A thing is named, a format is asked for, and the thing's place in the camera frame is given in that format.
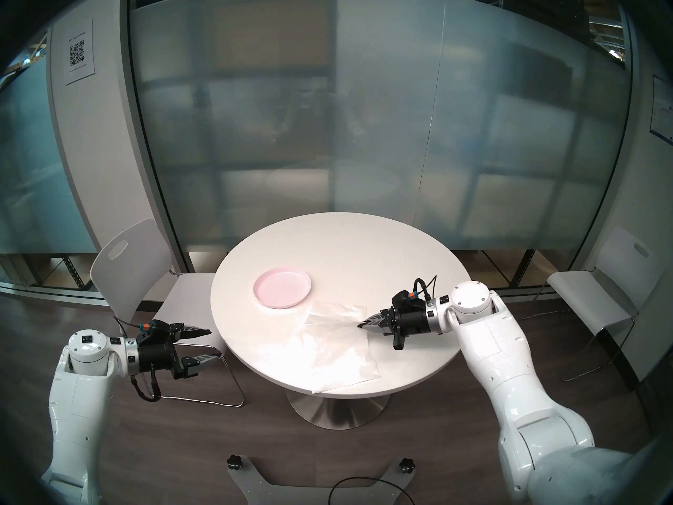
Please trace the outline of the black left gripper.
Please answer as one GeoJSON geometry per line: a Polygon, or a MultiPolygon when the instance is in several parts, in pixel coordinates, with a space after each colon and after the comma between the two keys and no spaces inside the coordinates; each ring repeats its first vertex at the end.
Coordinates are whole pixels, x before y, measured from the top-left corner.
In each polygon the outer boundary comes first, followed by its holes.
{"type": "Polygon", "coordinates": [[[181,325],[174,333],[139,333],[138,367],[140,373],[153,369],[169,370],[174,380],[198,376],[206,368],[221,360],[221,353],[201,354],[196,357],[182,357],[182,363],[175,349],[175,342],[193,341],[211,335],[210,329],[181,325]]]}

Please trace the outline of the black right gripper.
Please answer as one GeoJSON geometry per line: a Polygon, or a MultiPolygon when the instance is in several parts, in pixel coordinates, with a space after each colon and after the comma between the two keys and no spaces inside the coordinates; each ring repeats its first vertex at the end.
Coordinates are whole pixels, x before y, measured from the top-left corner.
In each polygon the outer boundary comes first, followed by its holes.
{"type": "Polygon", "coordinates": [[[391,306],[367,317],[357,327],[368,332],[392,332],[397,351],[404,349],[406,338],[430,332],[425,304],[391,306]]]}

